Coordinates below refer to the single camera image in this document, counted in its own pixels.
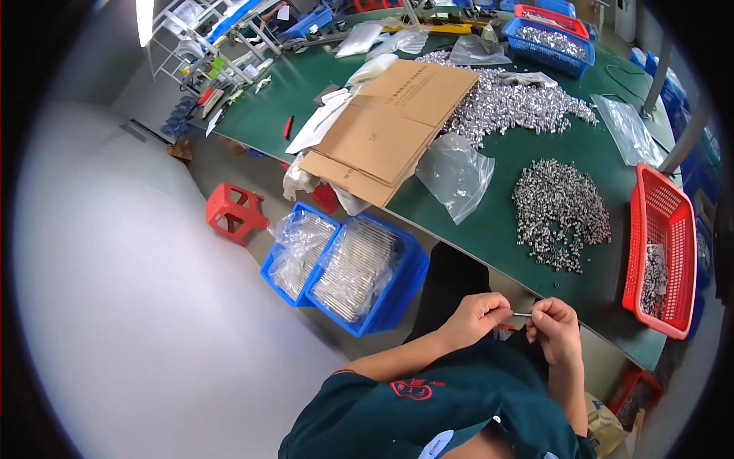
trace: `red crate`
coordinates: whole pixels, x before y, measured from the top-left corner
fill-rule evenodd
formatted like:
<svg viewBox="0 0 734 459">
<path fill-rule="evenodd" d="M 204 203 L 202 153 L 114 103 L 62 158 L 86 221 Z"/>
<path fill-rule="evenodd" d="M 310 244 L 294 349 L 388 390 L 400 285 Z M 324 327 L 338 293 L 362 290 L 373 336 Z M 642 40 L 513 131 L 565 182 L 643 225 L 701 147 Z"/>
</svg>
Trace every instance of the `red crate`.
<svg viewBox="0 0 734 459">
<path fill-rule="evenodd" d="M 560 25 L 560 27 L 550 22 L 538 21 L 537 19 L 528 18 L 526 16 L 523 16 L 524 12 L 527 12 L 528 14 L 532 14 L 532 15 L 538 15 L 541 18 L 545 18 L 545 19 L 548 19 L 549 21 L 553 21 L 557 23 L 558 25 Z M 585 40 L 589 39 L 589 33 L 586 30 L 584 23 L 582 23 L 578 19 L 570 18 L 566 15 L 562 15 L 559 12 L 544 10 L 543 8 L 532 7 L 530 5 L 519 4 L 515 6 L 515 16 L 518 18 L 528 19 L 530 21 L 542 22 L 549 26 L 556 27 L 557 29 L 561 29 L 565 32 L 569 32 L 570 34 L 574 34 L 577 37 L 581 37 Z"/>
<path fill-rule="evenodd" d="M 637 184 L 630 197 L 630 258 L 622 305 L 653 330 L 685 339 L 691 327 L 696 291 L 696 222 L 693 206 L 681 189 L 650 166 L 637 164 Z M 668 265 L 668 288 L 661 319 L 640 309 L 647 242 L 662 244 Z"/>
</svg>

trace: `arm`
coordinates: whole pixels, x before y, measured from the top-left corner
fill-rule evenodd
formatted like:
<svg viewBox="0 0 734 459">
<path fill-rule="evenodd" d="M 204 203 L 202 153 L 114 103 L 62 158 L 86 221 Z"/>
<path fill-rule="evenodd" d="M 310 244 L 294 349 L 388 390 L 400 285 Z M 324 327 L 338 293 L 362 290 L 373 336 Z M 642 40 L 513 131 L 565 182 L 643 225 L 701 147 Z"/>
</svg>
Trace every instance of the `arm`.
<svg viewBox="0 0 734 459">
<path fill-rule="evenodd" d="M 561 406 L 576 435 L 586 437 L 589 421 L 576 311 L 558 298 L 547 298 L 535 303 L 531 312 L 528 341 L 539 339 L 548 361 L 548 396 Z"/>
<path fill-rule="evenodd" d="M 260 19 L 261 19 L 261 22 L 260 22 L 260 30 L 261 31 L 263 29 L 265 29 L 265 23 L 267 21 L 270 21 L 270 18 L 272 18 L 273 16 L 275 16 L 275 14 L 277 13 L 277 11 L 280 8 L 283 8 L 285 5 L 286 5 L 286 3 L 284 1 L 282 1 L 279 4 L 277 4 L 275 8 L 273 8 L 272 10 L 270 10 L 270 11 L 266 12 L 265 14 L 263 14 L 262 16 L 260 16 Z"/>
<path fill-rule="evenodd" d="M 410 377 L 437 358 L 476 343 L 511 315 L 507 299 L 499 293 L 468 295 L 438 330 L 394 349 L 362 357 L 341 369 L 381 383 Z"/>
</svg>

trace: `hand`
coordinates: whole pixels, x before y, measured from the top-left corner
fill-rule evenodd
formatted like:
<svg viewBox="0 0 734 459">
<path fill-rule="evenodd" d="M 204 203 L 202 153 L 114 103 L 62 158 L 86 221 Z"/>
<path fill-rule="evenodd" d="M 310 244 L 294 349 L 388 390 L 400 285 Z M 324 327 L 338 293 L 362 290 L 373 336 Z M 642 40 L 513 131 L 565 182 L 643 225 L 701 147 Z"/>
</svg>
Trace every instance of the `hand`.
<svg viewBox="0 0 734 459">
<path fill-rule="evenodd" d="M 512 315 L 507 299 L 499 293 L 470 294 L 438 329 L 451 349 L 469 347 Z"/>
<path fill-rule="evenodd" d="M 551 366 L 581 363 L 581 334 L 576 311 L 558 298 L 546 298 L 530 308 L 525 321 L 529 342 L 540 340 L 545 360 Z"/>
</svg>

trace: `dark green work shirt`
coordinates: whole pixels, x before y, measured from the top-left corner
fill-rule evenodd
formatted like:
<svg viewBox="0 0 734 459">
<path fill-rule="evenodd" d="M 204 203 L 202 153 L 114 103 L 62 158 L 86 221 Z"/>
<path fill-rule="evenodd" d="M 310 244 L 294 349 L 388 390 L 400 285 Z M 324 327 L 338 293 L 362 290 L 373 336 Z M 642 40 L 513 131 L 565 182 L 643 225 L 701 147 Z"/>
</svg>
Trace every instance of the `dark green work shirt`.
<svg viewBox="0 0 734 459">
<path fill-rule="evenodd" d="M 494 423 L 517 459 L 595 459 L 547 391 L 525 357 L 492 339 L 390 384 L 341 372 L 298 416 L 278 457 L 436 459 Z"/>
</svg>

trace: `black pants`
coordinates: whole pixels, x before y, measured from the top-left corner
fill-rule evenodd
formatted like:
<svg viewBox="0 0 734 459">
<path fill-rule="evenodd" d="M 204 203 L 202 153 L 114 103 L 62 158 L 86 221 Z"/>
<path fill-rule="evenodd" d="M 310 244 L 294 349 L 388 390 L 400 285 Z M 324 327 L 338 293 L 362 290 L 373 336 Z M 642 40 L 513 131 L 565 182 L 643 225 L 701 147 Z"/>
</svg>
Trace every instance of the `black pants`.
<svg viewBox="0 0 734 459">
<path fill-rule="evenodd" d="M 438 330 L 457 310 L 466 295 L 491 291 L 490 275 L 486 266 L 439 242 L 431 251 L 431 264 L 423 284 L 418 315 L 415 317 L 413 331 L 405 342 Z M 528 343 L 524 326 L 505 343 L 527 357 L 541 376 L 548 380 L 548 362 L 545 361 L 540 343 Z"/>
</svg>

